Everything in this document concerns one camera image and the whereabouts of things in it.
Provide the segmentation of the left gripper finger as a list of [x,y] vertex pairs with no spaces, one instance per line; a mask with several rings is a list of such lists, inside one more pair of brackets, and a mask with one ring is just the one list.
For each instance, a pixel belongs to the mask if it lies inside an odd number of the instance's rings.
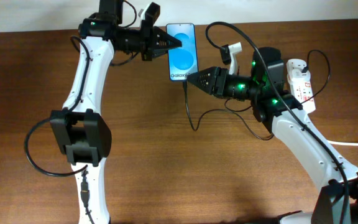
[[151,50],[152,53],[152,59],[158,58],[160,56],[163,56],[165,54],[168,54],[169,50],[176,49],[177,47],[154,47]]
[[182,46],[182,42],[159,27],[152,29],[152,47],[154,50],[170,50]]

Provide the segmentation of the blue Samsung Galaxy smartphone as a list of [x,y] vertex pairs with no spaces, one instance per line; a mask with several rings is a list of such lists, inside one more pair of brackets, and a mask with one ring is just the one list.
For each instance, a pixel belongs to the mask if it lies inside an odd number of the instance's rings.
[[175,23],[166,25],[167,33],[181,41],[181,47],[168,51],[169,78],[184,82],[188,75],[198,72],[195,25]]

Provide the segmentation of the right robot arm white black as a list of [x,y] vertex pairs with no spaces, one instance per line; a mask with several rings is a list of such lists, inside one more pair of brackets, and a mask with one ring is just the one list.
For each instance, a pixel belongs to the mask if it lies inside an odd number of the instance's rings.
[[284,89],[284,61],[278,49],[254,51],[251,75],[210,67],[187,82],[216,98],[249,100],[257,121],[299,160],[319,191],[312,212],[280,215],[272,223],[358,223],[358,167],[316,129],[302,104]]

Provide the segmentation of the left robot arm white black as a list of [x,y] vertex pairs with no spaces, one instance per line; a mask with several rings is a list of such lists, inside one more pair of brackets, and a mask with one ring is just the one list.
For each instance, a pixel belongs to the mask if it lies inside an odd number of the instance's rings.
[[143,61],[166,54],[181,41],[155,26],[160,6],[149,3],[140,12],[140,28],[123,27],[123,2],[100,1],[99,10],[83,20],[75,37],[80,58],[75,79],[61,110],[50,125],[61,153],[71,165],[80,206],[80,223],[110,223],[104,168],[112,134],[101,116],[101,99],[109,67],[117,51],[140,54]]

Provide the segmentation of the white charger adapter plug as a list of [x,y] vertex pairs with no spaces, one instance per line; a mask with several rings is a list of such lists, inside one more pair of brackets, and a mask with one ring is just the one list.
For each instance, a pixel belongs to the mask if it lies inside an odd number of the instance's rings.
[[289,84],[309,82],[311,74],[309,71],[302,72],[299,69],[294,69],[288,72],[287,79]]

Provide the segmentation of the white power strip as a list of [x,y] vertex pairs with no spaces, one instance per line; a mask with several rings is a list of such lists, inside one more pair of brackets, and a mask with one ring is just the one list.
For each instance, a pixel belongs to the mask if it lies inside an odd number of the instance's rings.
[[[291,70],[294,70],[294,69],[299,69],[302,72],[309,71],[306,68],[306,62],[302,59],[296,59],[296,58],[290,59],[290,60],[288,60],[286,66],[287,66],[287,74],[288,74],[288,72],[290,72]],[[289,84],[289,86],[290,86],[291,94],[300,103],[303,104],[303,109],[307,113],[312,113],[316,109],[316,106],[315,106],[314,99],[311,99],[311,97],[313,96],[311,82],[309,81],[309,82],[304,82],[304,83],[302,83],[302,82],[294,83],[294,84]]]

